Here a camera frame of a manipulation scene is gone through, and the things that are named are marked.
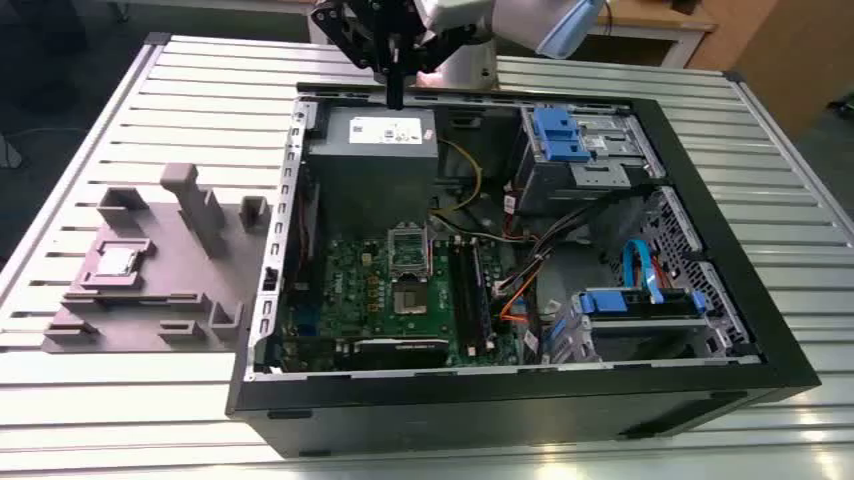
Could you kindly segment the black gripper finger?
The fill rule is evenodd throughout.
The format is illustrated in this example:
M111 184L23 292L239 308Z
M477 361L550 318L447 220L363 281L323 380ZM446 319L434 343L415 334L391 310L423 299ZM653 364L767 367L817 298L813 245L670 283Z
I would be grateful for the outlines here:
M310 13L310 21L351 63L359 69L372 71L375 81L386 87L387 108L395 109L396 90L387 70L388 61L380 59L372 32L366 29L359 18L348 19L346 7L346 1L316 1Z
M477 33L475 25L465 25L443 31L422 45L415 42L411 32L395 38L394 47L394 108L403 108L404 88L410 77L419 72L431 73L450 58L455 51L466 45Z

